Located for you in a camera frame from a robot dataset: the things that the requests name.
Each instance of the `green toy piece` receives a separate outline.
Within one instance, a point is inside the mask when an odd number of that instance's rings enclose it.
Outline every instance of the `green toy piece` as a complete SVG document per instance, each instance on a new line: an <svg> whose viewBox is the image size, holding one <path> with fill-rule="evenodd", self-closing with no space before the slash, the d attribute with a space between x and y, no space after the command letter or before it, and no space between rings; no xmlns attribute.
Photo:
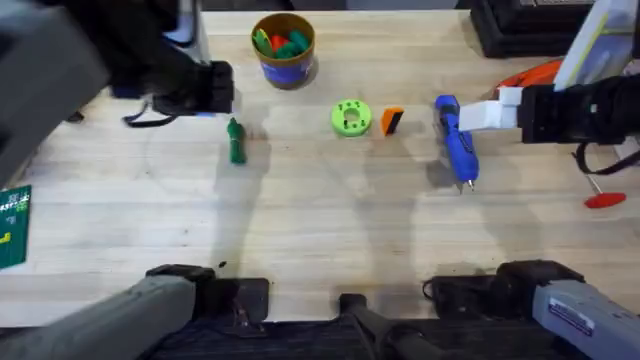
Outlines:
<svg viewBox="0 0 640 360"><path fill-rule="evenodd" d="M231 118L227 125L227 133L231 140L231 150L229 152L229 160L232 164L242 165L247 162L247 155L244 152L244 127L240 125L235 118Z"/></svg>
<svg viewBox="0 0 640 360"><path fill-rule="evenodd" d="M300 53L305 52L309 48L309 40L298 30L293 30L289 33L289 41L298 45L302 51Z"/></svg>
<svg viewBox="0 0 640 360"><path fill-rule="evenodd" d="M342 100L331 109L331 125L342 136L360 136L371 127L369 105L360 100Z"/></svg>
<svg viewBox="0 0 640 360"><path fill-rule="evenodd" d="M269 37L262 29L256 30L256 33L253 35L253 41L256 43L256 47L258 51L262 53L264 56L268 56L270 58L275 58L275 53L271 48L271 42L269 41Z"/></svg>
<svg viewBox="0 0 640 360"><path fill-rule="evenodd" d="M302 51L300 51L298 45L293 42L288 42L276 51L276 59L290 59L300 54L302 54Z"/></svg>

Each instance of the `wooden tabletop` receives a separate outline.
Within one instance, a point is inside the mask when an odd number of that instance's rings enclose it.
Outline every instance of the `wooden tabletop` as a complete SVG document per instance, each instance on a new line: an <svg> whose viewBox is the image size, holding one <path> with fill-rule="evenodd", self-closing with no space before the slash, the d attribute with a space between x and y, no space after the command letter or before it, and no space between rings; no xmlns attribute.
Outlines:
<svg viewBox="0 0 640 360"><path fill-rule="evenodd" d="M228 116L129 129L138 102L98 97L62 124L27 171L28 260L0 272L0 326L40 325L133 285L165 263L271 281L270 320L329 319L342 292L389 316L432 316L421 282L552 259L640 312L640 172L600 179L629 199L593 211L573 146L477 133L480 178L458 193L432 104L461 103L544 59L489 60L464 11L302 13L317 33L315 79L295 91L264 79L249 42L264 13L207 13L214 58L229 61L248 164L229 163ZM374 113L360 138L334 134L330 109ZM386 106L406 110L383 138ZM590 154L604 165L610 148ZM218 269L220 262L227 265Z"/></svg>

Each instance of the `label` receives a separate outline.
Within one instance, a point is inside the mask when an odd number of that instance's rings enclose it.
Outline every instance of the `label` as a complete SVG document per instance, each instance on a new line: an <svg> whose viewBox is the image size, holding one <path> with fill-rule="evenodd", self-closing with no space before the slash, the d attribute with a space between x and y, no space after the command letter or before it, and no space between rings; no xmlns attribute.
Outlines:
<svg viewBox="0 0 640 360"><path fill-rule="evenodd" d="M281 84L290 84L307 77L313 65L313 57L310 56L291 66L272 66L263 62L260 64L267 79Z"/></svg>
<svg viewBox="0 0 640 360"><path fill-rule="evenodd" d="M574 310L569 305L554 298L549 298L549 312L566 321L581 333L593 336L593 329L596 327L593 320Z"/></svg>

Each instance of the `blue glue gun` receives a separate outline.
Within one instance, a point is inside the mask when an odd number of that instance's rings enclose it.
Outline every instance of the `blue glue gun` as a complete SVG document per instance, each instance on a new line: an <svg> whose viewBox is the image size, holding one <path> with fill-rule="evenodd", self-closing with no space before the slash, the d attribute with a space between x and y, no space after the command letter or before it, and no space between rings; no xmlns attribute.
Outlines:
<svg viewBox="0 0 640 360"><path fill-rule="evenodd" d="M480 166L473 148L473 139L469 131L458 130L460 105L453 95L440 95L436 99L436 110L440 117L444 144L449 152L453 172L462 184L468 184L473 190L478 179Z"/></svg>

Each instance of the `green block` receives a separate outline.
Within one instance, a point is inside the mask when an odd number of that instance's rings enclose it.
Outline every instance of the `green block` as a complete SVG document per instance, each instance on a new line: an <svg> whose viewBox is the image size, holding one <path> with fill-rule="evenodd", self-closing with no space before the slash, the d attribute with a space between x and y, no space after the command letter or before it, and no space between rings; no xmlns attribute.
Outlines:
<svg viewBox="0 0 640 360"><path fill-rule="evenodd" d="M0 269L27 259L31 185L0 193Z"/></svg>

